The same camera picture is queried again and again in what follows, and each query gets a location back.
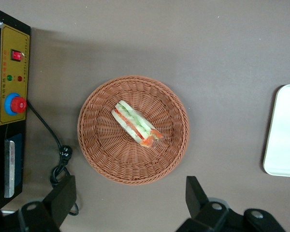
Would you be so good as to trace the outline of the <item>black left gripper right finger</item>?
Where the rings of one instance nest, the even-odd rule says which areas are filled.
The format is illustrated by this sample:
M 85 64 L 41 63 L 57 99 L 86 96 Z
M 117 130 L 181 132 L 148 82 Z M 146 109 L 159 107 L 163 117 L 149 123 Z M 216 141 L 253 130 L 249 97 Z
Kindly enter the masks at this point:
M 190 213 L 178 232 L 243 232 L 243 216 L 217 198 L 208 198 L 194 176 L 186 178 L 186 204 Z

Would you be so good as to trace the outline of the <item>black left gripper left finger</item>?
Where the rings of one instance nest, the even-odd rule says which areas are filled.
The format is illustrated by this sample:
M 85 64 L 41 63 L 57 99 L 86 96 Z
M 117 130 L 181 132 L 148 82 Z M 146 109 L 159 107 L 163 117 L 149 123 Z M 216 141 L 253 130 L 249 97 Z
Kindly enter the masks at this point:
M 25 204 L 17 216 L 22 232 L 59 232 L 76 202 L 76 183 L 67 176 L 42 201 Z

